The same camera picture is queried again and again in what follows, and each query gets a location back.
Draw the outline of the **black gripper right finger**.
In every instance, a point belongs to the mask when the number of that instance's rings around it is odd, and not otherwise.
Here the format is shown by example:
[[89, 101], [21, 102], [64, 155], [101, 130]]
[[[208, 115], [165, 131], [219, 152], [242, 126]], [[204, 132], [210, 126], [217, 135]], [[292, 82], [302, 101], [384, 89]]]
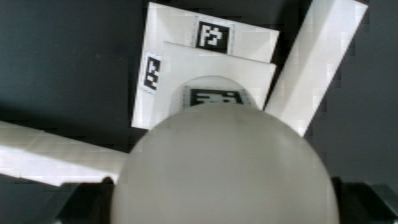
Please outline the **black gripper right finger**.
[[398, 224], [398, 193], [387, 185], [332, 178], [339, 224]]

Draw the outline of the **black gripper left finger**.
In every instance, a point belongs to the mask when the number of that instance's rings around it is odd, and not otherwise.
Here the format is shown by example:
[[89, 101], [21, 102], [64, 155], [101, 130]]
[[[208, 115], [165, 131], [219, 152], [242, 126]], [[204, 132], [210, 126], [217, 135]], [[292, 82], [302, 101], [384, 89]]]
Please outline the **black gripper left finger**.
[[110, 224], [114, 180], [64, 183], [41, 212], [41, 224]]

